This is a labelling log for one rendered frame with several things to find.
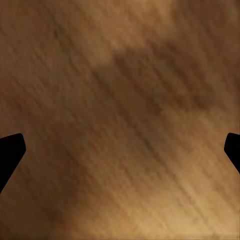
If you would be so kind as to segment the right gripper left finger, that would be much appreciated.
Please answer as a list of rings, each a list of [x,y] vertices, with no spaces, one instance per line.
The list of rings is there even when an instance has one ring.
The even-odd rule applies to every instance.
[[[26,153],[22,133],[0,138],[0,193]]]

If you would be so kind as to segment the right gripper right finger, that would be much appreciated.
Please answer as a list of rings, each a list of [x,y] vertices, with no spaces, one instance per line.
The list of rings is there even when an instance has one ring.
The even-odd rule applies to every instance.
[[[227,135],[224,151],[235,165],[240,173],[240,135],[235,133],[229,133]]]

